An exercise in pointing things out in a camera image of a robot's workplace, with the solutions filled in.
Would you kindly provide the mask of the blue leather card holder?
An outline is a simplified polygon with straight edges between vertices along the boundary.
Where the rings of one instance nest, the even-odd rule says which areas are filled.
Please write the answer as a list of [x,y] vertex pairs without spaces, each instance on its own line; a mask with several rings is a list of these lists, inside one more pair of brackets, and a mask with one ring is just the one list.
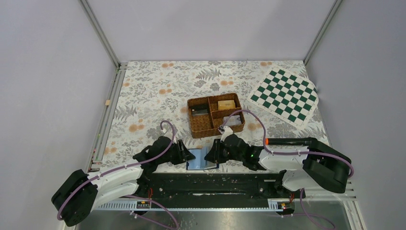
[[203,171],[210,169],[218,169],[218,163],[212,163],[206,161],[204,158],[208,153],[207,147],[202,147],[201,149],[190,149],[189,152],[195,157],[195,159],[190,160],[186,164],[186,170],[188,171]]

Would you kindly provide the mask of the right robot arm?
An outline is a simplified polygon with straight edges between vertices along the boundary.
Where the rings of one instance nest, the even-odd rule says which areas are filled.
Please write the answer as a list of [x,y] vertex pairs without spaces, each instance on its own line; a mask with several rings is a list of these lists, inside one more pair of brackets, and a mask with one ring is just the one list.
[[255,146],[233,132],[224,132],[205,160],[217,164],[234,160],[252,171],[275,171],[274,190],[281,197],[317,186],[342,194],[354,175],[350,158],[316,138],[265,138],[261,146]]

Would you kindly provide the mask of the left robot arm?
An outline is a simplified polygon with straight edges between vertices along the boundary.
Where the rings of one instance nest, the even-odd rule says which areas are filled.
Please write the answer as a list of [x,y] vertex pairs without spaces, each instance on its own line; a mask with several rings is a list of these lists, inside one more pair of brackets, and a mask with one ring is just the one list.
[[182,140],[160,136],[131,160],[105,172],[74,171],[51,198],[57,209],[57,219],[69,227],[82,222],[95,208],[117,198],[135,195],[146,197],[141,207],[149,208],[157,191],[148,180],[159,165],[187,163],[196,157]]

